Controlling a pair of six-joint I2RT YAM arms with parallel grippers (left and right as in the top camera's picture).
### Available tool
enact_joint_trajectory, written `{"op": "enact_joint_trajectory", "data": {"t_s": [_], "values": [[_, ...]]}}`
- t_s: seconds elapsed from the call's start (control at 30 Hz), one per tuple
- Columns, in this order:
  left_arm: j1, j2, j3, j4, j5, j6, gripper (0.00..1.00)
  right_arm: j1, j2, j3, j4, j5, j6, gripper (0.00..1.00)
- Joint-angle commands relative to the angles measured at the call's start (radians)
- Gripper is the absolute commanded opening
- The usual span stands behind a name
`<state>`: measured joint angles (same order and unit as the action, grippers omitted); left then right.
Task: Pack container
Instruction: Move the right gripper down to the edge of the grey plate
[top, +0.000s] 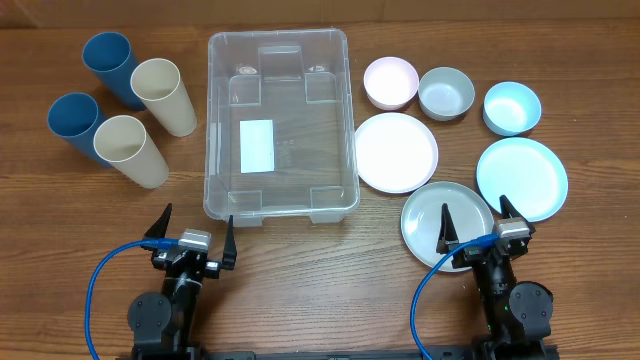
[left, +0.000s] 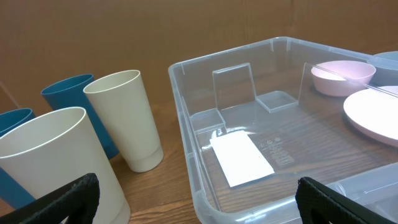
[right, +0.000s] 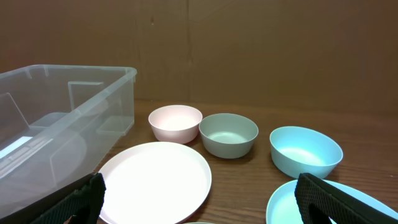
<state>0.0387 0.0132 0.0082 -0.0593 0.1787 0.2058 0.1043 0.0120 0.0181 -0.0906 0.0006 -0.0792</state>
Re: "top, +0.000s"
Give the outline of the cream cup front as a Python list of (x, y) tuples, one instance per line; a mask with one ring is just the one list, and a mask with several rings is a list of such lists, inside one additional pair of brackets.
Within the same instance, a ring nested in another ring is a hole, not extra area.
[(94, 134), (97, 155), (146, 189), (162, 186), (169, 177), (164, 157), (140, 120), (117, 115), (102, 123)]

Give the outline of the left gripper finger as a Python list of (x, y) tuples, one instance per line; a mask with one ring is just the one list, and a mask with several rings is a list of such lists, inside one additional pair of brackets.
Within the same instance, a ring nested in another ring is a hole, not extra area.
[(229, 216), (223, 255), (221, 260), (221, 268), (224, 270), (233, 270), (237, 259), (237, 248), (234, 238), (234, 219)]
[(144, 233), (144, 239), (161, 239), (166, 236), (172, 213), (172, 204), (168, 203), (161, 216)]

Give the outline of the light blue bowl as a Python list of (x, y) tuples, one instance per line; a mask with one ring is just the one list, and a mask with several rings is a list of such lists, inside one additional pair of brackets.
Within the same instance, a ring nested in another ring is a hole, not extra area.
[(495, 134), (511, 137), (533, 129), (542, 116), (537, 94), (519, 82), (492, 86), (483, 101), (483, 120)]

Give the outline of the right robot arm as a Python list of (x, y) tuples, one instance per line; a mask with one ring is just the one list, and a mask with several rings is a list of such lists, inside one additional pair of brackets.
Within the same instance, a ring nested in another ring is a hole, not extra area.
[(502, 195), (502, 218), (479, 244), (459, 242), (449, 207), (441, 206), (436, 251), (452, 256), (455, 268), (470, 267), (486, 316), (489, 334), (476, 337), (471, 357), (483, 360), (553, 360), (560, 357), (544, 339), (551, 334), (552, 292), (537, 282), (519, 282), (511, 262), (528, 252), (535, 227)]

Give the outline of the pink bowl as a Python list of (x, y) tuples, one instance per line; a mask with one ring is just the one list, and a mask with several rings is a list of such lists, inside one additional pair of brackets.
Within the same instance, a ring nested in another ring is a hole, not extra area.
[(394, 111), (404, 107), (418, 91), (419, 76), (408, 61), (393, 56), (374, 60), (365, 70), (367, 97), (377, 108)]

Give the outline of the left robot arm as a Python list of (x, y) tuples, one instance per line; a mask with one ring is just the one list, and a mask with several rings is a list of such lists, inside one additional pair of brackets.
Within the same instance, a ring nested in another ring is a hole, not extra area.
[(133, 359), (207, 359), (204, 346), (191, 340), (203, 281), (235, 268), (233, 219), (227, 221), (222, 258), (213, 260), (209, 257), (209, 232), (186, 229), (175, 243), (162, 238), (171, 212), (172, 206), (167, 205), (144, 234), (147, 243), (143, 248), (151, 253), (152, 266), (164, 272), (164, 279), (160, 291), (139, 295), (129, 307)]

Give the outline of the pink plate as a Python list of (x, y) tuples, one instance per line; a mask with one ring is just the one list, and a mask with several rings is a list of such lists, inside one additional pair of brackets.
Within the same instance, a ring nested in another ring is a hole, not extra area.
[(360, 178), (384, 193), (403, 194), (428, 182), (436, 172), (439, 149), (433, 132), (399, 112), (374, 115), (355, 132)]

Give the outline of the grey bowl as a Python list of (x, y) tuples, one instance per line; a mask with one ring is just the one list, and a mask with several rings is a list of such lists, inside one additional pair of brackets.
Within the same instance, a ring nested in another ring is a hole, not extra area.
[(437, 67), (426, 72), (419, 82), (420, 107), (431, 119), (450, 121), (463, 116), (473, 105), (475, 88), (462, 71)]

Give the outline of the light blue plate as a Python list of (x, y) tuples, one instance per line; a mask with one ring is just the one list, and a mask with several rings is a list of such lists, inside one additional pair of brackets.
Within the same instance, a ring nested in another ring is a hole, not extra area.
[(530, 222), (556, 214), (568, 196), (566, 169), (544, 144), (524, 137), (499, 140), (480, 156), (476, 183), (484, 200), (499, 212), (506, 196)]

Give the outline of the grey plate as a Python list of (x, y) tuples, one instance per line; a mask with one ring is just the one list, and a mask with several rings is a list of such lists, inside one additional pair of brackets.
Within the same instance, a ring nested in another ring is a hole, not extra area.
[(429, 267), (443, 257), (436, 252), (443, 204), (448, 205), (460, 243), (489, 234), (494, 226), (489, 206), (464, 185), (440, 181), (417, 189), (402, 210), (401, 232), (411, 253)]

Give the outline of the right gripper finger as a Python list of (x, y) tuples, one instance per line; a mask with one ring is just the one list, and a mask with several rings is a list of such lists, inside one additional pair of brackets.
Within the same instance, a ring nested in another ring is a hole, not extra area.
[(441, 223), (436, 251), (447, 254), (459, 245), (459, 239), (447, 203), (441, 206)]
[(527, 225), (530, 234), (534, 234), (536, 232), (535, 227), (514, 207), (506, 195), (501, 195), (499, 197), (499, 203), (503, 219), (520, 218)]

